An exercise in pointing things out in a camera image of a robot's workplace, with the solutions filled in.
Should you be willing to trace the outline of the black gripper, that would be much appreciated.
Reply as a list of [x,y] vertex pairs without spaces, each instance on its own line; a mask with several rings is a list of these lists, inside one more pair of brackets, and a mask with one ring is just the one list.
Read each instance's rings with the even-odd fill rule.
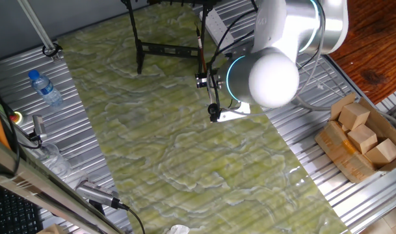
[[211,68],[207,69],[207,75],[205,73],[196,73],[195,78],[197,80],[207,79],[206,81],[198,81],[196,83],[197,88],[206,88],[208,94],[215,94],[215,90],[218,93],[227,94],[226,84],[227,69],[222,68]]

